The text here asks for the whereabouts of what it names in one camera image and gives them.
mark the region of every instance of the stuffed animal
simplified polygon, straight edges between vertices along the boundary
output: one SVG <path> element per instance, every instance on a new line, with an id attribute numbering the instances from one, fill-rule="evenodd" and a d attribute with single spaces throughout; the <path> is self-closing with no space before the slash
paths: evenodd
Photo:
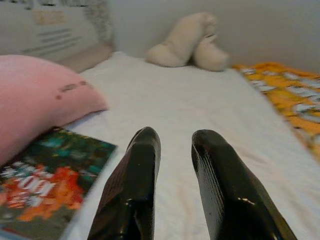
<path id="1" fill-rule="evenodd" d="M 195 65 L 208 71 L 223 71 L 229 56 L 213 43 L 217 19 L 208 12 L 181 18 L 163 43 L 152 47 L 145 61 L 163 67 L 182 67 L 193 56 Z"/>
<path id="2" fill-rule="evenodd" d="M 215 31 L 216 22 L 207 12 L 181 18 L 166 40 L 146 53 L 145 60 L 164 67 L 185 66 L 200 40 Z"/>

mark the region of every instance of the white bed sheet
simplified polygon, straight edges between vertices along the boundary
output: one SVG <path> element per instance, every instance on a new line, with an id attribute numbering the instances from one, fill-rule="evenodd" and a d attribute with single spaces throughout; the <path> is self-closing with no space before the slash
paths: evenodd
<path id="1" fill-rule="evenodd" d="M 298 239 L 319 239 L 319 163 L 237 72 L 162 68 L 116 52 L 82 76 L 106 96 L 110 110 L 68 128 L 119 148 L 90 193 L 69 240 L 87 239 L 106 180 L 131 137 L 145 126 L 158 132 L 162 148 L 155 240 L 210 239 L 191 160 L 191 137 L 200 129 L 217 131 L 235 148 Z"/>

